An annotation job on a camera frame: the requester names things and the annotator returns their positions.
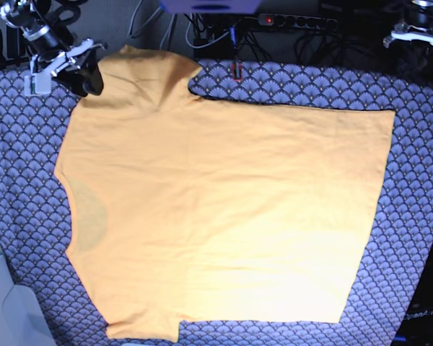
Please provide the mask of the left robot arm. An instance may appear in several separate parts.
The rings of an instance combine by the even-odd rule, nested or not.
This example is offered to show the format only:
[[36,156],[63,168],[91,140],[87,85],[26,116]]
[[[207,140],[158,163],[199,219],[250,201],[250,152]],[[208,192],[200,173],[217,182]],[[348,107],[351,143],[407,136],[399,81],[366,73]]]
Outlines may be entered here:
[[433,1],[404,1],[403,17],[383,38],[385,48],[396,40],[422,41],[433,46]]

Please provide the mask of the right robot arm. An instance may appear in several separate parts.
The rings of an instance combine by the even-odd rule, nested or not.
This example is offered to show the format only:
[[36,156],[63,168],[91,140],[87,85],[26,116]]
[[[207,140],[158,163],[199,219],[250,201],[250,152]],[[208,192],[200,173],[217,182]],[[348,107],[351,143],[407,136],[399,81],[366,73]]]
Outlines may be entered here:
[[59,1],[54,10],[50,1],[5,1],[1,5],[1,19],[22,32],[32,52],[24,81],[27,96],[50,94],[55,81],[80,97],[102,93],[97,51],[107,45],[92,38],[77,43],[68,30],[79,18],[83,3]]

